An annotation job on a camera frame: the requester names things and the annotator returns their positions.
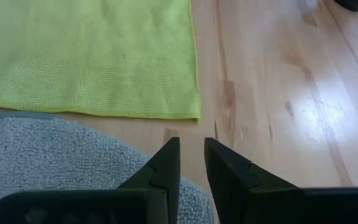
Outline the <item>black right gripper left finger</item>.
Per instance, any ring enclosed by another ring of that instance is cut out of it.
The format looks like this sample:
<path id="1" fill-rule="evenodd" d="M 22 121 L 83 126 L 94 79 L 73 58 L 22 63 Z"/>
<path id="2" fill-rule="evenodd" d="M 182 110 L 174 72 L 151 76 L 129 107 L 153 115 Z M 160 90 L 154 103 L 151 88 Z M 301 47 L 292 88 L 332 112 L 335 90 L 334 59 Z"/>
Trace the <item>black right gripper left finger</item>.
<path id="1" fill-rule="evenodd" d="M 176 223 L 180 141 L 171 138 L 116 189 L 26 191 L 0 199 L 0 224 Z"/>

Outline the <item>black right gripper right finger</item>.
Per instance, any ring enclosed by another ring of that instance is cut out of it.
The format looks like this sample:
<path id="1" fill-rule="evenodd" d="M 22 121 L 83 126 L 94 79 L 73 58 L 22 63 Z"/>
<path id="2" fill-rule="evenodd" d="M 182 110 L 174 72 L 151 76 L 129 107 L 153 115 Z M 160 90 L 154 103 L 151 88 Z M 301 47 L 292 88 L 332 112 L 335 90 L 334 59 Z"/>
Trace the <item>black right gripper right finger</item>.
<path id="1" fill-rule="evenodd" d="M 358 223 L 358 187 L 297 187 L 213 138 L 204 159 L 221 223 Z"/>

